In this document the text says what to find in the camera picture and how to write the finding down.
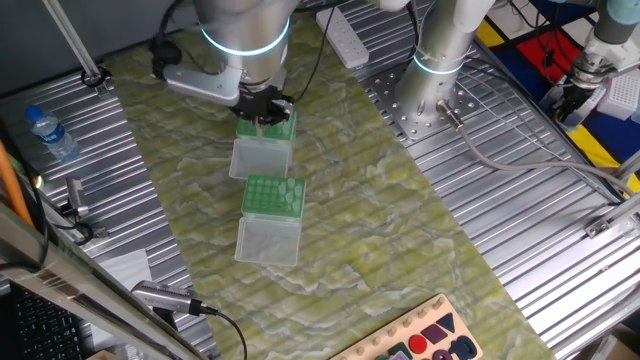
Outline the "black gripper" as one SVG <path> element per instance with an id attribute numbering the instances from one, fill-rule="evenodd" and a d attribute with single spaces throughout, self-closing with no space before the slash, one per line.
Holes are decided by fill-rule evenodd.
<path id="1" fill-rule="evenodd" d="M 237 116 L 250 116 L 255 126 L 270 126 L 287 122 L 294 112 L 293 103 L 280 99 L 280 90 L 273 85 L 257 91 L 239 84 L 240 97 L 230 110 Z"/>

